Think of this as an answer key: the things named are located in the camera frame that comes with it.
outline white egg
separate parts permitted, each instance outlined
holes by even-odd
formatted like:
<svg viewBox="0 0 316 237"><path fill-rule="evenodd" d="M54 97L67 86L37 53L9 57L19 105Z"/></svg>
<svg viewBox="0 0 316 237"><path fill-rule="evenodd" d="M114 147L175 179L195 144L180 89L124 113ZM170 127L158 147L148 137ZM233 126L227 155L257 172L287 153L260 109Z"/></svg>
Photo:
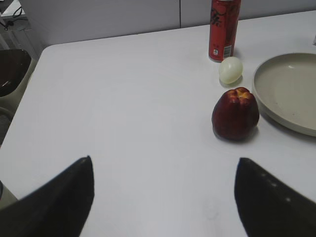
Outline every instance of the white egg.
<svg viewBox="0 0 316 237"><path fill-rule="evenodd" d="M219 79L225 84L238 80L242 74L242 62L236 57L228 57L219 66Z"/></svg>

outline can label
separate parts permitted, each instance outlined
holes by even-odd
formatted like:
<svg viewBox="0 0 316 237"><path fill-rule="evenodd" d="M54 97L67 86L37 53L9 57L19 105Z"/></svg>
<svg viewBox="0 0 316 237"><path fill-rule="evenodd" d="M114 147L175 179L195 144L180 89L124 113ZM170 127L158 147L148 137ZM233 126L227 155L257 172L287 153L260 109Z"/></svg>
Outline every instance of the can label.
<svg viewBox="0 0 316 237"><path fill-rule="evenodd" d="M210 22L209 57L223 61L234 53L241 0L213 0Z"/></svg>

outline red apple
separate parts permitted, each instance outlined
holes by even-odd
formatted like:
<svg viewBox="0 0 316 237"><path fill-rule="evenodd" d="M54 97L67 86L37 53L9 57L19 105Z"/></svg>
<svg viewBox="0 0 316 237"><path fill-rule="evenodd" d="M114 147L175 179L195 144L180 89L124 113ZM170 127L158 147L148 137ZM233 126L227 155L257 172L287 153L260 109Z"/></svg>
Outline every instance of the red apple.
<svg viewBox="0 0 316 237"><path fill-rule="evenodd" d="M214 133L229 140L242 140L250 135L259 121L257 101L244 87L226 91L214 107Z"/></svg>

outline plate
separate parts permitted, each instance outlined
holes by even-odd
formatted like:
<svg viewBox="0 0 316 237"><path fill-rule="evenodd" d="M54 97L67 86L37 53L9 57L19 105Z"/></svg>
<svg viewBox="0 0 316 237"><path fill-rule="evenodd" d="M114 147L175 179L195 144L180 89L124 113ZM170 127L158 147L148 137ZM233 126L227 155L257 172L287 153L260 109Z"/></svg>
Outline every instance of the plate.
<svg viewBox="0 0 316 237"><path fill-rule="evenodd" d="M253 94L259 109L278 123L316 136L316 54L271 58L255 72Z"/></svg>

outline can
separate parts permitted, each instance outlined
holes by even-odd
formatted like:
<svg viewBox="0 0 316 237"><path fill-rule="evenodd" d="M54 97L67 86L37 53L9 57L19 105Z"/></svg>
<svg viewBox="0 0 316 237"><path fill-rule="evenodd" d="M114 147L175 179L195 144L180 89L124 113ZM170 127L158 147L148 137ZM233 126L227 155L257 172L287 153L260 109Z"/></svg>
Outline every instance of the can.
<svg viewBox="0 0 316 237"><path fill-rule="evenodd" d="M208 55L217 62L234 53L241 0L212 0Z"/></svg>

